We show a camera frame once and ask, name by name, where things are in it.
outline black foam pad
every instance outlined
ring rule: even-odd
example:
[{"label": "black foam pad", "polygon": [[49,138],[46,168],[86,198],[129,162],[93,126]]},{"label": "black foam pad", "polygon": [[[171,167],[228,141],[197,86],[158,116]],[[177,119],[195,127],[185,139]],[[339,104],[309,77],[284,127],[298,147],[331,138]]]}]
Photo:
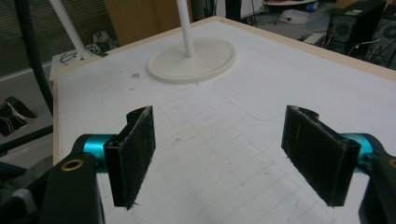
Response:
[{"label": "black foam pad", "polygon": [[115,206],[130,209],[141,188],[155,150],[152,106],[127,115],[128,124],[105,145]]},{"label": "black foam pad", "polygon": [[282,148],[318,196],[329,206],[344,205],[361,145],[318,120],[318,114],[287,106]]}]

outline black cable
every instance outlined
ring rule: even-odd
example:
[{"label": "black cable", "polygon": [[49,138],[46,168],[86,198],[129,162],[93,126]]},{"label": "black cable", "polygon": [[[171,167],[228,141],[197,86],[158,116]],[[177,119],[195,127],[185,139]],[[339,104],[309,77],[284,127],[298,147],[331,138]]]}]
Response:
[{"label": "black cable", "polygon": [[254,11],[254,4],[253,4],[253,0],[250,0],[251,2],[251,7],[253,9],[253,20],[254,20],[254,24],[257,27],[257,21],[256,21],[256,12]]},{"label": "black cable", "polygon": [[84,46],[85,49],[89,50],[91,53],[93,54],[98,54],[99,53],[99,49],[97,49],[94,45],[93,45],[93,34],[94,32],[91,32],[88,36],[87,39],[84,42]]},{"label": "black cable", "polygon": [[209,1],[210,3],[210,16],[214,16],[215,15],[215,2],[213,0]]},{"label": "black cable", "polygon": [[15,8],[17,10],[18,21],[21,27],[22,40],[26,48],[29,65],[35,74],[35,80],[41,90],[49,112],[53,116],[53,97],[48,85],[46,76],[38,53],[37,44],[35,42],[35,30],[32,24],[32,17],[30,14],[29,1],[14,0]]},{"label": "black cable", "polygon": [[218,0],[215,1],[215,8],[213,10],[213,15],[216,16],[216,13],[218,11]]},{"label": "black cable", "polygon": [[102,37],[99,36],[99,34],[97,34],[97,33],[95,33],[95,35],[96,35],[96,38],[98,39],[98,42],[102,43]]},{"label": "black cable", "polygon": [[209,0],[205,0],[205,7],[204,7],[204,15],[205,18],[209,18],[210,17],[210,11],[209,11]]},{"label": "black cable", "polygon": [[381,48],[379,48],[379,53],[378,56],[380,57],[380,59],[382,60],[383,64],[388,64],[387,60],[385,60],[384,55],[383,55],[383,51]]},{"label": "black cable", "polygon": [[64,65],[68,65],[67,62],[69,62],[70,60],[72,60],[73,58],[76,58],[77,53],[70,53],[70,54],[63,54],[61,56],[61,59],[59,60],[60,63],[64,64]]}]

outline floor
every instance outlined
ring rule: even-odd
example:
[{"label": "floor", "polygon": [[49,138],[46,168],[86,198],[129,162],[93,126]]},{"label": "floor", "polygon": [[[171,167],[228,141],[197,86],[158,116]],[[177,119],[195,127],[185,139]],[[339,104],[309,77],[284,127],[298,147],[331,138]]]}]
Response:
[{"label": "floor", "polygon": [[[305,24],[289,24],[279,20],[281,13],[286,10],[286,7],[274,7],[269,13],[261,13],[254,18],[249,18],[247,21],[260,29],[267,30],[272,33],[287,36],[293,39],[301,39],[302,37],[312,35],[315,32],[323,32],[327,30],[330,15],[333,11],[332,3],[321,3],[315,12],[308,16],[308,22]],[[46,75],[49,75],[50,67],[46,63],[44,70]],[[30,133],[37,128],[46,127],[52,124],[52,118],[46,108],[45,102],[37,90],[35,82],[32,79],[32,74],[28,71],[10,74],[9,76],[0,78],[0,100],[3,101],[10,95],[18,96],[20,100],[26,103],[40,119],[37,119],[29,128],[26,128],[11,138],[17,138],[26,133]],[[0,145],[6,141],[12,140],[11,138],[5,139],[0,135]],[[31,167],[36,162],[45,158],[52,153],[52,134],[36,139],[35,141],[16,147],[8,152],[6,156],[0,157],[0,161],[16,164],[22,167]]]}]

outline cable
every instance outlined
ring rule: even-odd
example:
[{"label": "cable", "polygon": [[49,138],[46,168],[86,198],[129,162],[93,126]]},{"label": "cable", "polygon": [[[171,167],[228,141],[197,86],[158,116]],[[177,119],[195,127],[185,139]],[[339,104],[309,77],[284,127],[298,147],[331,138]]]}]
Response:
[{"label": "cable", "polygon": [[29,122],[31,119],[33,119],[33,118],[25,117],[24,115],[20,114],[20,113],[14,108],[14,106],[12,106],[12,104],[7,103],[7,105],[11,108],[12,113],[13,113],[14,116],[17,118],[17,120],[20,121],[21,123]]},{"label": "cable", "polygon": [[373,44],[373,43],[375,43],[375,42],[378,42],[380,39],[381,39],[381,38],[377,38],[376,40],[373,40],[373,41],[367,41],[367,42],[363,42],[363,43],[357,44],[355,47],[353,47],[353,48],[349,51],[349,53],[348,53],[346,56],[349,56],[349,54],[350,54],[354,49],[358,49],[361,45]]},{"label": "cable", "polygon": [[213,9],[213,15],[216,16],[218,10],[218,0],[215,1],[215,8]]},{"label": "cable", "polygon": [[254,4],[253,4],[253,0],[250,0],[251,2],[251,7],[253,9],[253,20],[254,20],[254,24],[257,27],[257,21],[256,21],[256,12],[254,11]]},{"label": "cable", "polygon": [[210,15],[215,15],[215,2],[213,0],[210,0]]},{"label": "cable", "polygon": [[382,63],[386,65],[386,67],[389,67],[390,63],[392,62],[392,59],[389,59],[389,61],[387,62],[387,60],[385,60],[384,55],[382,55],[383,51],[381,48],[379,48],[379,57],[382,60]]},{"label": "cable", "polygon": [[324,46],[325,49],[327,48],[327,46],[329,46],[330,41],[332,41],[332,37],[333,37],[333,35],[330,35],[329,40],[327,41],[327,44]]},{"label": "cable", "polygon": [[371,60],[371,58],[375,54],[376,49],[379,49],[379,45],[376,45],[375,48],[372,50],[372,53],[371,53],[370,57],[367,59],[368,62]]},{"label": "cable", "polygon": [[100,52],[99,49],[97,49],[93,44],[93,34],[95,34],[94,32],[91,32],[88,36],[87,39],[85,40],[84,46],[85,49],[89,50],[91,53],[93,54],[97,54]]},{"label": "cable", "polygon": [[67,62],[69,62],[70,60],[72,60],[73,58],[76,58],[77,53],[70,53],[70,54],[66,54],[64,53],[61,56],[61,59],[59,60],[60,63],[64,64],[64,65],[68,65]]},{"label": "cable", "polygon": [[47,82],[47,78],[44,74],[37,43],[35,42],[35,30],[29,8],[29,1],[15,0],[14,3],[30,67],[35,74],[35,80],[37,81],[41,94],[44,97],[49,112],[53,116],[53,96]]},{"label": "cable", "polygon": [[15,132],[14,126],[12,126],[12,122],[10,119],[3,118],[3,117],[0,117],[0,119],[3,120],[7,124],[8,130],[10,133]]}]

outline desk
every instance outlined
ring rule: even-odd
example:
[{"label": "desk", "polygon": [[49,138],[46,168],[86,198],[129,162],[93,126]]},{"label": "desk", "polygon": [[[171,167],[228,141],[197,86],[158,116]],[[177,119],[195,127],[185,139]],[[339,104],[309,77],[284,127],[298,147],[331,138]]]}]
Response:
[{"label": "desk", "polygon": [[280,146],[286,105],[396,155],[396,73],[220,17],[191,31],[234,44],[235,65],[201,83],[156,81],[147,62],[182,40],[176,29],[55,75],[56,161],[81,134],[118,133],[129,111],[153,105],[157,149],[139,205],[115,208],[98,176],[107,223],[359,223],[368,177],[354,174],[346,205],[327,207]]}]

